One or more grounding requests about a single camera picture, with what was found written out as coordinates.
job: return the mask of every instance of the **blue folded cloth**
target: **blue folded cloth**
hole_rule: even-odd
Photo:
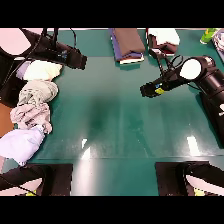
[[[119,47],[119,43],[116,39],[116,36],[114,35],[114,28],[108,28],[108,29],[109,29],[110,36],[112,38],[112,43],[113,43],[113,47],[114,47],[114,55],[115,55],[116,61],[120,61],[120,60],[123,60],[128,57],[133,57],[133,58],[141,58],[142,57],[141,53],[136,53],[136,52],[132,52],[130,54],[126,54],[126,55],[122,56],[120,47]]]

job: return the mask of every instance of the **white cloth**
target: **white cloth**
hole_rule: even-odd
[[[59,64],[36,60],[27,68],[23,79],[28,81],[38,79],[51,81],[60,74],[61,68],[62,65]]]
[[[44,137],[41,125],[30,130],[10,131],[0,139],[0,156],[14,159],[20,166],[24,166],[39,149]]]
[[[179,45],[180,38],[174,28],[149,28],[149,34],[156,37],[157,45],[170,43]]]

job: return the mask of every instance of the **green object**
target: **green object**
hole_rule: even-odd
[[[202,30],[177,33],[176,54],[185,59],[209,55],[224,71],[213,44],[197,41]],[[145,30],[139,34],[146,46]],[[54,79],[59,94],[50,102],[53,132],[30,162],[72,162],[72,195],[158,195],[154,163],[159,161],[204,159],[224,169],[224,150],[197,90],[185,85],[153,99],[142,97],[140,86],[159,77],[156,60],[146,52],[144,62],[120,66],[107,30],[76,35],[77,48],[88,56],[86,69],[65,67]],[[73,46],[73,37],[71,31],[59,31],[58,41]],[[191,146],[192,137],[197,147]],[[14,165],[7,160],[3,170]]]
[[[207,44],[217,31],[218,31],[218,28],[207,28],[203,36],[201,37],[200,42],[202,44]]]

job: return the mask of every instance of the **green table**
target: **green table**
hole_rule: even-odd
[[[213,44],[200,44],[203,31],[177,32],[177,54],[210,55],[224,71]],[[86,69],[66,67],[54,80],[60,92],[50,103],[53,132],[30,162],[72,162],[72,195],[158,195],[156,161],[209,160],[222,168],[224,150],[197,90],[186,85],[143,98],[140,86],[159,76],[147,52],[141,64],[120,66],[107,30],[76,34]],[[145,31],[139,34],[146,45]],[[73,45],[71,31],[60,31],[59,41]],[[7,161],[3,170],[12,166]]]

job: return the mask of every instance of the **brown folded cloth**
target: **brown folded cloth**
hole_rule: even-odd
[[[149,39],[151,39],[151,46],[150,46],[151,48],[159,48],[160,50],[167,50],[172,53],[175,53],[177,51],[177,46],[170,43],[158,45],[156,41],[156,37],[151,34],[149,35]]]
[[[115,28],[114,34],[119,43],[122,56],[131,52],[144,53],[145,47],[138,35],[137,28]]]

